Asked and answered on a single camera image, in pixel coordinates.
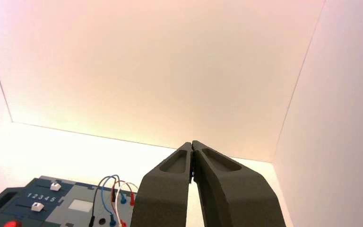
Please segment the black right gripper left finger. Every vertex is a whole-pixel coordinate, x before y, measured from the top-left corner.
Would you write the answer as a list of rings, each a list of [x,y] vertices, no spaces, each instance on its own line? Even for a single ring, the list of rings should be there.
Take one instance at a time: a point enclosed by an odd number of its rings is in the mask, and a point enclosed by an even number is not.
[[[186,226],[192,153],[191,142],[186,142],[143,177],[132,227]]]

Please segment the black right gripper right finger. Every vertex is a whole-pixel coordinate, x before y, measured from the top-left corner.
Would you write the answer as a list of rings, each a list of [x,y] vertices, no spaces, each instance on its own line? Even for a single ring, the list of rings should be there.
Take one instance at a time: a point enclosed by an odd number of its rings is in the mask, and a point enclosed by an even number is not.
[[[278,197],[260,173],[192,142],[194,181],[206,227],[284,227]]]

